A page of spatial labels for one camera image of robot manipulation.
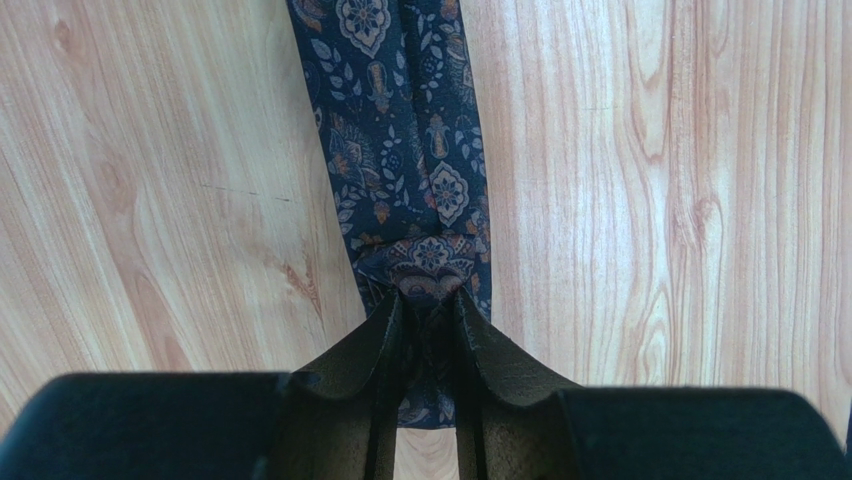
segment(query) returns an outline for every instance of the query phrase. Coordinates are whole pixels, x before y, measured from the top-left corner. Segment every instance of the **wooden floor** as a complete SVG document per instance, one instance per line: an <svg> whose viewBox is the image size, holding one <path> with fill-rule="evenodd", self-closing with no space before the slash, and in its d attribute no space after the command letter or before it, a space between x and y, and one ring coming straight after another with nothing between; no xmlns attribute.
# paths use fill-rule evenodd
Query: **wooden floor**
<svg viewBox="0 0 852 480"><path fill-rule="evenodd" d="M462 6L494 323L845 435L852 1ZM292 369L363 320L284 0L0 2L0 203L0 432L62 372ZM452 439L401 432L398 476Z"/></svg>

